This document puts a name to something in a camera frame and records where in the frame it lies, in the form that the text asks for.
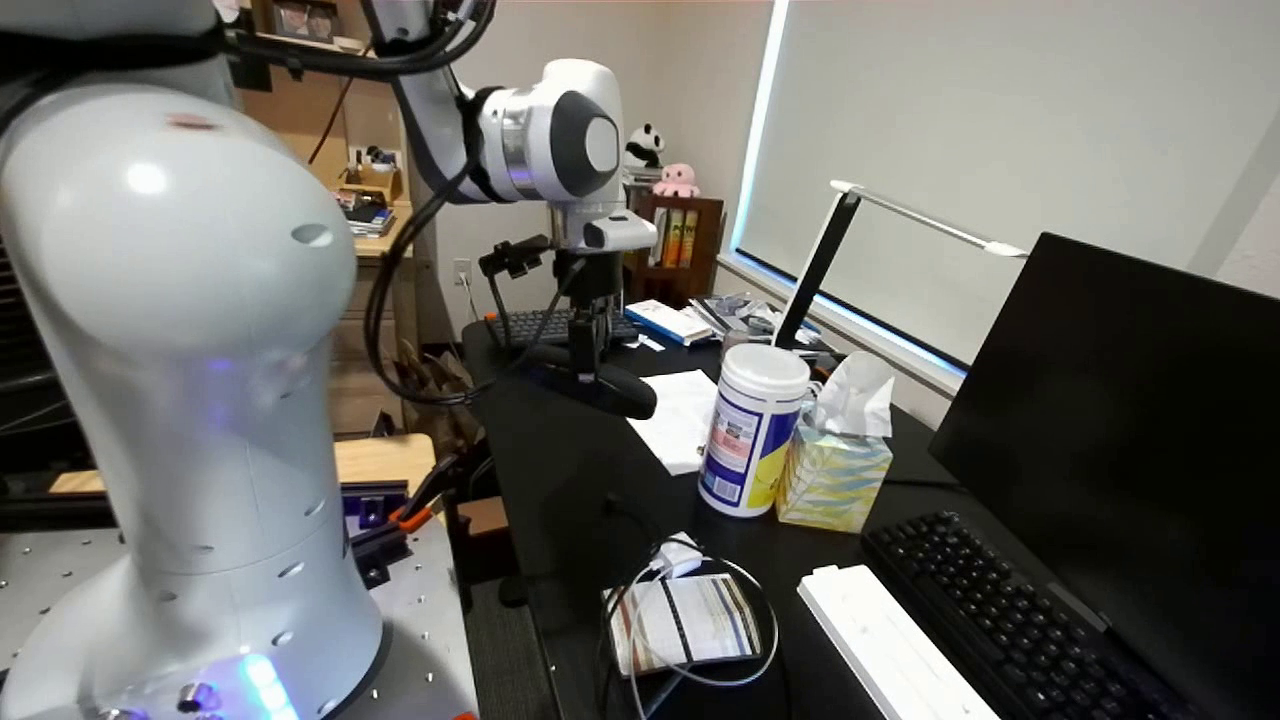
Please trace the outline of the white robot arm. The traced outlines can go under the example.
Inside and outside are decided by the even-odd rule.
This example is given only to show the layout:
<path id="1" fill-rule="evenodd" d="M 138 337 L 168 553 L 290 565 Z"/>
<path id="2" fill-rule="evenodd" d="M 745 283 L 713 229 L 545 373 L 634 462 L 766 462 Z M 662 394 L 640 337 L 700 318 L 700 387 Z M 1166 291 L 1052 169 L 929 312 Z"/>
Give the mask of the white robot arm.
<path id="1" fill-rule="evenodd" d="M 575 260 L 642 248 L 617 78 L 459 84 L 486 10 L 362 0 L 348 58 L 214 0 L 0 0 L 5 253 L 125 537 L 21 646 L 5 720 L 324 720 L 362 683 L 382 613 L 327 420 L 350 229 L 233 63 L 382 80 L 439 204 L 541 201 Z"/>

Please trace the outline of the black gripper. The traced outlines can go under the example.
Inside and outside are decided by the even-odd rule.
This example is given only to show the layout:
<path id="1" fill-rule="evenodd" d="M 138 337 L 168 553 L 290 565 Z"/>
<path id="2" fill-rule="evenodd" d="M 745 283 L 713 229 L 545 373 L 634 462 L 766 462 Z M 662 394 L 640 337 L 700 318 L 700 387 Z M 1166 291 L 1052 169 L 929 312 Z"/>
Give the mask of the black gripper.
<path id="1" fill-rule="evenodd" d="M 580 257 L 561 253 L 550 260 L 555 290 L 568 296 L 573 318 L 604 343 L 617 333 L 622 299 L 622 263 L 617 253 Z"/>

